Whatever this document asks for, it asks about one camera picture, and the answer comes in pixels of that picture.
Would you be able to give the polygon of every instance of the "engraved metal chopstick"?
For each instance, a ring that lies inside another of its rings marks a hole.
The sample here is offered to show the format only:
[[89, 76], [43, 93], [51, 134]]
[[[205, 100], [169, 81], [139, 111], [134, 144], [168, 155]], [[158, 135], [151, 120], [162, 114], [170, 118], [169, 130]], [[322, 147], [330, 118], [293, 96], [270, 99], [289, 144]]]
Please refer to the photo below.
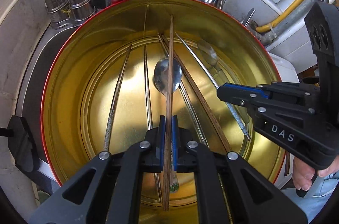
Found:
[[119, 73], [119, 76], [118, 76], [117, 85], [115, 86], [114, 95], [113, 95], [113, 99], [112, 99], [112, 103], [111, 103], [111, 109], [110, 109], [110, 113], [108, 115], [108, 120], [107, 120], [105, 142], [104, 142], [104, 150], [105, 151], [108, 151], [108, 149], [110, 147], [110, 140], [111, 140], [111, 134], [112, 134], [112, 127], [113, 127], [115, 109], [117, 108], [118, 96], [119, 96], [119, 92], [120, 92], [120, 88], [121, 88], [121, 84], [122, 84], [122, 79], [123, 79], [123, 76], [124, 76], [124, 73], [125, 73], [125, 70], [126, 70], [128, 57], [129, 57], [129, 54], [131, 52], [131, 48], [132, 48], [132, 44], [127, 48], [125, 61], [122, 65], [122, 67], [121, 67], [121, 70], [120, 70], [120, 73]]

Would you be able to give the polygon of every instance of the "wooden chopstick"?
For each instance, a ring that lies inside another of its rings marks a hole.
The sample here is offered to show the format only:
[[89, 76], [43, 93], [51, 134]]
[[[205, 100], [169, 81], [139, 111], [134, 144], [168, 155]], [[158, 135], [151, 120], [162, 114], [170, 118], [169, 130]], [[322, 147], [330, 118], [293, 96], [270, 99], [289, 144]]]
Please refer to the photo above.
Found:
[[284, 176], [288, 176], [289, 175], [289, 171], [290, 171], [290, 163], [291, 163], [291, 154], [288, 151], [285, 151], [286, 154], [286, 162], [285, 162], [285, 173]]
[[[165, 41], [165, 44], [168, 46], [168, 40], [167, 38], [162, 35], [162, 39]], [[190, 73], [188, 72], [187, 68], [184, 66], [183, 62], [181, 61], [181, 59], [179, 58], [178, 54], [174, 51], [173, 52], [173, 56], [174, 58], [178, 61], [178, 63], [181, 65], [181, 70], [182, 70], [182, 73], [186, 76], [189, 84], [191, 85], [193, 91], [195, 92], [195, 94], [197, 95], [199, 101], [201, 102], [204, 110], [206, 111], [208, 117], [210, 118], [226, 152], [229, 152], [231, 151], [231, 146], [224, 134], [224, 132], [222, 131], [221, 129], [221, 126], [219, 125], [219, 122], [218, 120], [216, 119], [216, 117], [214, 116], [210, 106], [208, 105], [208, 103], [206, 102], [204, 96], [202, 95], [202, 93], [200, 92], [198, 86], [196, 85], [196, 83], [194, 82], [192, 76], [190, 75]]]
[[169, 49], [168, 49], [168, 86], [166, 97], [166, 129], [165, 129], [165, 144], [164, 144], [164, 168], [162, 181], [162, 208], [164, 211], [169, 210], [169, 194], [171, 182], [171, 136], [172, 136], [172, 100], [173, 100], [173, 16], [171, 16], [171, 26], [169, 31]]

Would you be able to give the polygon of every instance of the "spoon bowl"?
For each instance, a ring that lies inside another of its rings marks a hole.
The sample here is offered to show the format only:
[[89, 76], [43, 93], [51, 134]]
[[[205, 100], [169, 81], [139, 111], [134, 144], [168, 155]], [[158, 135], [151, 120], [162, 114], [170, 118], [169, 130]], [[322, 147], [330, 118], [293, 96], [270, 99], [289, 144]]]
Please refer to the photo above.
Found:
[[[178, 89], [181, 82], [182, 70], [177, 60], [173, 59], [173, 92]], [[168, 89], [168, 58], [162, 58], [157, 62], [154, 68], [155, 87], [163, 95], [167, 95]]]
[[218, 56], [212, 46], [207, 41], [201, 39], [198, 41], [198, 48], [204, 60], [206, 60], [206, 62], [212, 67], [216, 68], [218, 64]]

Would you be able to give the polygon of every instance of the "jeans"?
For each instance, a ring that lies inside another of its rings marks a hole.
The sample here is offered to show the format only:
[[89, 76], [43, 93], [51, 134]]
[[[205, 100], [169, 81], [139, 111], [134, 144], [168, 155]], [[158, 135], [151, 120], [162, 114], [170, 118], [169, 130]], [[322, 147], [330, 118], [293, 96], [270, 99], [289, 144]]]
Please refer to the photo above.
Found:
[[308, 222], [311, 222], [328, 201], [338, 182], [339, 171], [324, 177], [324, 181], [311, 198], [297, 196], [296, 189], [294, 188], [284, 189], [282, 192], [304, 211]]

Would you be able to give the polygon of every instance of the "white tile wall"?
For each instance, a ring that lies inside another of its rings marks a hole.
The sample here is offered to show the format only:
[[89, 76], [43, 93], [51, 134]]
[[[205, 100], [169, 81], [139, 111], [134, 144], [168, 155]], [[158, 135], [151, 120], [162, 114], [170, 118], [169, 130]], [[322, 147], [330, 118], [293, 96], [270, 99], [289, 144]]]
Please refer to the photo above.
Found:
[[49, 23], [44, 0], [19, 0], [11, 9], [0, 26], [0, 91], [16, 96], [25, 66]]
[[305, 25], [279, 45], [270, 49], [270, 53], [291, 62], [297, 73], [317, 63], [317, 57], [312, 52], [310, 38]]
[[[7, 127], [31, 53], [50, 23], [44, 0], [0, 0], [0, 126]], [[28, 221], [36, 208], [31, 181], [15, 166], [0, 137], [0, 185], [18, 213]]]
[[253, 20], [259, 26], [265, 25], [278, 17], [278, 14], [262, 0], [226, 0], [223, 10], [237, 20], [242, 20], [252, 8], [255, 8]]
[[284, 57], [293, 64], [297, 73], [300, 73], [317, 64], [317, 57], [313, 54], [311, 42], [308, 41], [297, 50]]

